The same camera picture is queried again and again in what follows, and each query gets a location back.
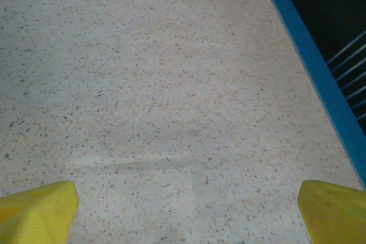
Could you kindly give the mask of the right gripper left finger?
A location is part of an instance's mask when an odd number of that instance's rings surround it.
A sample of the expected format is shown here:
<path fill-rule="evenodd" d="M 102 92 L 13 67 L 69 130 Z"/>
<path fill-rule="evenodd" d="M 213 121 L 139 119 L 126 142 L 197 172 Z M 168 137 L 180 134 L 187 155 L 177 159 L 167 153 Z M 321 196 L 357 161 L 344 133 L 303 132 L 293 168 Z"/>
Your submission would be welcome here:
<path fill-rule="evenodd" d="M 66 243 L 78 206 L 72 181 L 1 197 L 1 243 Z"/>

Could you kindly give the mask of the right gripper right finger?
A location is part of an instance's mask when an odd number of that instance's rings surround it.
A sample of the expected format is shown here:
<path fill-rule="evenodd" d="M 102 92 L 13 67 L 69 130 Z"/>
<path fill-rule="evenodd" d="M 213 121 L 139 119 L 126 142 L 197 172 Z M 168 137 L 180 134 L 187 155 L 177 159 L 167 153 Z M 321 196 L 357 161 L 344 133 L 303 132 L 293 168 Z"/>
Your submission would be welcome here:
<path fill-rule="evenodd" d="M 307 180 L 297 204 L 312 243 L 365 243 L 365 192 Z"/>

